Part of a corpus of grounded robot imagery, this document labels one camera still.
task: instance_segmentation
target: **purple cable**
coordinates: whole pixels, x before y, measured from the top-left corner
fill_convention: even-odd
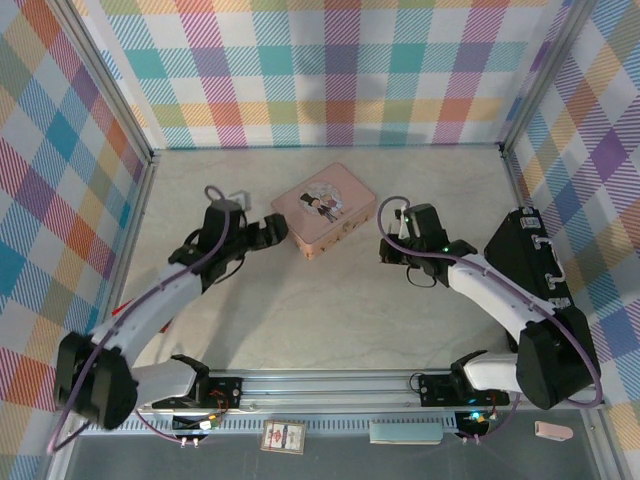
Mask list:
[[[218,194],[220,199],[224,200],[224,194],[222,193],[222,191],[220,189],[218,189],[217,187],[214,187],[213,185],[207,185],[205,187],[205,189],[204,189],[204,194],[209,200],[211,200],[212,202],[215,200],[214,198],[211,197],[211,194],[209,193],[210,190],[214,190]],[[224,227],[222,228],[222,235],[220,236],[220,239],[218,240],[218,243],[216,243],[216,245],[213,247],[213,249],[209,253],[207,253],[204,257],[202,257],[200,260],[198,260],[196,263],[194,263],[193,265],[190,265],[189,267],[186,267],[185,269],[180,270],[179,272],[177,272],[174,275],[170,276],[166,280],[163,280],[158,285],[153,287],[151,290],[149,290],[148,292],[144,293],[139,298],[134,300],[131,303],[131,306],[129,306],[126,310],[124,310],[122,312],[120,318],[118,318],[118,320],[116,320],[116,322],[113,324],[113,327],[111,327],[111,329],[105,334],[104,338],[100,341],[100,343],[98,343],[98,345],[93,349],[93,351],[91,352],[91,355],[89,355],[89,358],[87,358],[87,361],[85,362],[84,367],[80,371],[80,374],[78,375],[78,379],[76,380],[76,383],[74,384],[73,388],[71,389],[71,394],[69,395],[69,399],[67,400],[67,403],[65,404],[65,406],[64,406],[64,408],[62,410],[62,413],[60,415],[60,419],[58,420],[58,423],[56,424],[56,427],[55,427],[55,429],[53,431],[53,435],[51,436],[51,439],[49,440],[49,444],[47,445],[47,453],[49,455],[52,455],[52,454],[56,453],[61,448],[63,448],[65,445],[69,444],[71,441],[73,441],[78,435],[80,435],[90,425],[91,422],[88,422],[88,421],[85,422],[75,432],[69,434],[69,436],[67,438],[65,438],[61,443],[56,445],[56,442],[58,441],[58,437],[60,436],[60,432],[62,431],[62,427],[64,426],[64,422],[66,422],[67,418],[69,417],[69,414],[71,413],[71,410],[73,409],[74,403],[78,399],[78,394],[80,393],[80,388],[82,387],[82,384],[84,383],[85,379],[87,378],[87,375],[89,374],[89,370],[91,369],[92,365],[95,363],[96,358],[98,358],[98,355],[100,354],[100,352],[102,351],[102,349],[104,348],[106,343],[109,341],[109,339],[118,331],[118,329],[127,320],[127,318],[129,318],[131,313],[133,313],[140,305],[142,305],[145,301],[147,301],[156,292],[164,290],[166,288],[166,286],[169,285],[170,283],[174,282],[175,280],[183,277],[187,273],[193,271],[194,269],[196,269],[196,268],[200,267],[201,265],[203,265],[204,263],[208,262],[211,259],[211,257],[213,257],[216,254],[216,252],[218,250],[220,250],[220,248],[224,244],[224,241],[227,238],[227,233],[229,232],[229,224],[230,223],[231,223],[231,216],[229,214],[229,211],[225,209],[225,211],[224,211]]]
[[[534,303],[531,303],[529,298],[527,298],[526,295],[521,293],[520,290],[518,290],[517,288],[512,286],[509,282],[505,281],[503,278],[501,278],[500,276],[496,275],[492,270],[486,270],[483,266],[478,265],[477,263],[472,262],[471,260],[467,260],[467,259],[462,258],[462,257],[456,257],[455,255],[448,255],[446,253],[417,252],[417,251],[413,251],[413,250],[409,250],[407,248],[401,247],[400,245],[395,243],[385,233],[384,227],[382,226],[382,211],[384,210],[384,207],[386,207],[389,202],[392,202],[394,200],[403,201],[407,207],[409,207],[411,205],[411,203],[409,202],[409,199],[407,199],[406,197],[400,197],[400,196],[389,197],[385,201],[383,201],[382,204],[380,204],[380,208],[378,209],[378,229],[380,230],[380,233],[382,234],[382,238],[384,238],[385,241],[389,245],[391,245],[396,250],[404,253],[405,255],[412,255],[412,256],[415,256],[415,257],[424,257],[424,258],[440,258],[440,259],[443,259],[443,260],[451,260],[451,261],[460,263],[462,265],[465,265],[467,267],[473,268],[474,270],[482,273],[482,275],[488,276],[491,280],[493,280],[498,285],[500,285],[501,287],[506,289],[509,293],[514,295],[516,298],[518,298],[521,301],[529,304],[530,308],[532,308],[537,313],[539,313],[540,315],[544,316],[547,320],[549,320],[551,323],[553,323],[553,325],[558,330],[560,330],[560,333],[562,333],[567,338],[567,340],[569,341],[571,346],[573,348],[575,348],[576,352],[578,352],[578,355],[580,356],[580,359],[584,362],[585,366],[587,367],[587,370],[589,370],[589,374],[591,375],[591,378],[593,379],[593,384],[594,384],[594,386],[596,388],[596,396],[591,402],[582,403],[582,402],[576,402],[575,400],[568,400],[568,402],[571,405],[573,405],[575,407],[578,407],[578,408],[595,408],[598,405],[600,405],[600,403],[602,402],[603,391],[602,391],[602,383],[600,382],[600,376],[598,375],[598,371],[596,370],[596,367],[593,365],[593,362],[589,358],[589,355],[587,354],[587,352],[584,350],[584,348],[582,348],[582,345],[580,345],[580,342],[578,342],[578,340],[576,340],[576,338],[571,334],[571,332],[569,330],[567,330],[567,328],[564,325],[562,325],[562,323],[560,323],[560,321],[557,318],[555,318],[553,315],[551,315],[550,313],[548,313],[547,311],[545,311],[543,308],[539,307],[538,305],[536,305]]]

